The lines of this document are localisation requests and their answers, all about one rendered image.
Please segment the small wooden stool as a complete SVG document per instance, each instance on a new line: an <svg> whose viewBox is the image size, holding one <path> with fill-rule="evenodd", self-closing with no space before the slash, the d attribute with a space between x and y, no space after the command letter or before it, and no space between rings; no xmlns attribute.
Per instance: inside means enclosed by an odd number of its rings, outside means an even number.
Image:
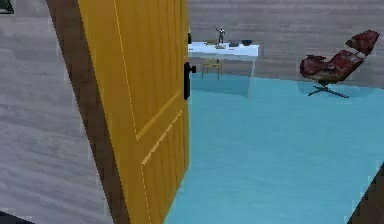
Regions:
<svg viewBox="0 0 384 224"><path fill-rule="evenodd" d="M222 61L215 58L206 59L201 66L201 77L204 77L210 69L217 70L217 80L220 80L220 77L223 73Z"/></svg>

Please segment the yellow room door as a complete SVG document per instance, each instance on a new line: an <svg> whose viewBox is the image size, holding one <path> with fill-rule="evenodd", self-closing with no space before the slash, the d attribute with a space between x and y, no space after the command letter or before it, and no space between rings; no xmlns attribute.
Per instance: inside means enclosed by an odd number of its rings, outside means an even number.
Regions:
<svg viewBox="0 0 384 224"><path fill-rule="evenodd" d="M132 224L164 224L189 165L187 0L79 0Z"/></svg>

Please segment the white table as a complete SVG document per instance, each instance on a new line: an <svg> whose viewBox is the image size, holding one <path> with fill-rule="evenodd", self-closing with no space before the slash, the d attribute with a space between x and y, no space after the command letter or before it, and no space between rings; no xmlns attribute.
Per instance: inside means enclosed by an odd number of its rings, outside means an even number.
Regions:
<svg viewBox="0 0 384 224"><path fill-rule="evenodd" d="M248 73L248 86L246 89L246 97L250 97L256 64L259 58L258 45L251 44L244 46L243 44L239 44L238 47L229 47L229 43L214 45L206 42L192 42L188 45L188 57L203 59L203 62L210 58L219 59L222 63L225 60L250 62L251 69Z"/></svg>

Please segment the dark figurine statue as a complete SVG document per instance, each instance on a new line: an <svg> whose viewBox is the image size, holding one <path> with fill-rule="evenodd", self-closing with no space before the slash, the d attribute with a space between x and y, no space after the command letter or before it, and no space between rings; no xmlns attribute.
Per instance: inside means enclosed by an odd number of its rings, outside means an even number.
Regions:
<svg viewBox="0 0 384 224"><path fill-rule="evenodd" d="M215 26L215 30L218 32L218 44L223 44L224 43L224 35L225 35L225 30L223 27L220 27L219 29Z"/></svg>

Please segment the red lounge chair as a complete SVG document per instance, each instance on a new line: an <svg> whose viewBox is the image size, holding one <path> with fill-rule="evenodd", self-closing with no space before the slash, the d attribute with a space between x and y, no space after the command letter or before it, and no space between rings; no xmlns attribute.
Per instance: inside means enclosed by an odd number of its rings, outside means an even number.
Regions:
<svg viewBox="0 0 384 224"><path fill-rule="evenodd" d="M355 70L357 70L365 59L374 50L375 44L380 34L374 30L367 30L352 36L345 44L355 49L355 52L341 50L329 61L324 56L308 55L300 63L299 70L303 78L314 80L318 83L315 91L309 93L309 96L327 92L342 98L347 95L331 90L329 84L337 84L347 79Z"/></svg>

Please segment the dark framed wall picture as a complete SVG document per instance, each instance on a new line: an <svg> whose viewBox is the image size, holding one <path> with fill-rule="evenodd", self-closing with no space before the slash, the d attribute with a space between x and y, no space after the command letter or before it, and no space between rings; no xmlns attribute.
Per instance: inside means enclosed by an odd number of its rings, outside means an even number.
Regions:
<svg viewBox="0 0 384 224"><path fill-rule="evenodd" d="M0 14L13 14L14 9L11 0L0 0Z"/></svg>

